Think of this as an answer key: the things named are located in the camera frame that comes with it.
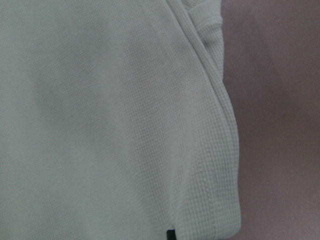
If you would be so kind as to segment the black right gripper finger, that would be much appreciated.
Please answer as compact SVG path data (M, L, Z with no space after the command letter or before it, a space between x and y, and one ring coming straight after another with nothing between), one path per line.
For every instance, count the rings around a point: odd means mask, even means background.
M166 231L166 239L167 240L176 240L176 231L175 231L175 229L168 229Z

